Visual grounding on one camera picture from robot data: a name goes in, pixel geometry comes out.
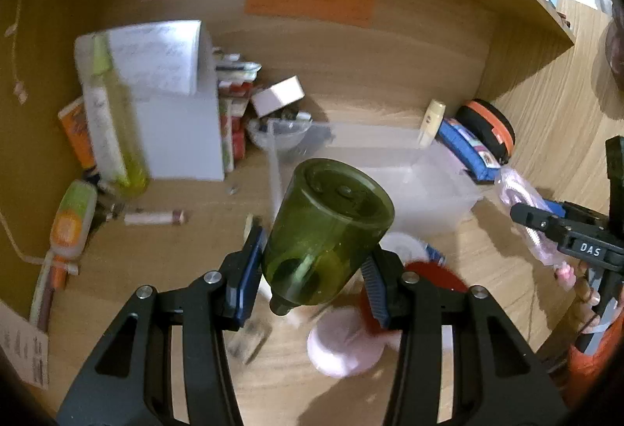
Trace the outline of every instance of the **screw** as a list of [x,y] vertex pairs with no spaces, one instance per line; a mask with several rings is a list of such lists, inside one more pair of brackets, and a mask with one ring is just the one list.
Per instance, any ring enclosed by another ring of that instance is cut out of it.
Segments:
[[217,284],[221,281],[221,273],[218,271],[208,271],[204,275],[204,281],[207,284]]
[[417,284],[420,277],[414,271],[406,271],[401,275],[401,280],[407,284]]
[[152,295],[152,292],[154,292],[154,289],[152,289],[149,285],[143,285],[136,290],[136,297],[139,299],[147,299]]
[[470,292],[472,292],[472,295],[477,299],[483,299],[490,295],[488,290],[483,285],[473,285],[470,288]]

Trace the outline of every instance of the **clear plastic bin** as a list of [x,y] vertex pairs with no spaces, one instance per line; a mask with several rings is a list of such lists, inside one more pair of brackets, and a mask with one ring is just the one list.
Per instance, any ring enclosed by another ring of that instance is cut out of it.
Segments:
[[356,167],[386,190],[395,209],[390,231],[421,239],[452,232],[482,196],[440,143],[419,149],[419,137],[404,128],[270,120],[273,216],[297,164],[323,157]]

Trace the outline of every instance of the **yellow bottle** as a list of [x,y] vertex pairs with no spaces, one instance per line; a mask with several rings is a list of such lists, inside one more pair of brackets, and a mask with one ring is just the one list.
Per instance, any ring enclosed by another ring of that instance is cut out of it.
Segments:
[[124,197],[142,194],[149,175],[128,103],[130,90],[115,71],[105,34],[93,37],[93,72],[88,90],[93,108],[88,114],[89,131],[102,179]]

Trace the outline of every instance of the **red round object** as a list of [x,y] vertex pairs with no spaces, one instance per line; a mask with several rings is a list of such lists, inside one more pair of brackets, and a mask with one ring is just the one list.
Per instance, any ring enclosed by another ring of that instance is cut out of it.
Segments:
[[[468,286],[460,277],[446,267],[438,266],[436,263],[414,261],[413,263],[405,265],[405,271],[414,271],[437,287],[457,292],[468,292]],[[363,288],[360,293],[360,311],[367,332],[372,335],[379,335],[386,332],[386,330],[379,325],[378,320],[372,316],[371,305],[368,302],[365,288]]]

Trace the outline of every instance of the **green bottle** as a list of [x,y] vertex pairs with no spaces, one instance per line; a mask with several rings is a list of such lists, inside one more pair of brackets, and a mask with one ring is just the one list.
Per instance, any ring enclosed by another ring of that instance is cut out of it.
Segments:
[[94,154],[102,178],[126,198],[142,194],[149,183],[147,167],[138,144],[134,115],[128,100],[130,89],[119,79],[105,34],[93,37],[93,71],[89,83],[93,112],[89,131],[97,127]]
[[332,300],[393,220],[388,194],[356,168],[324,158],[299,164],[262,261],[273,313]]

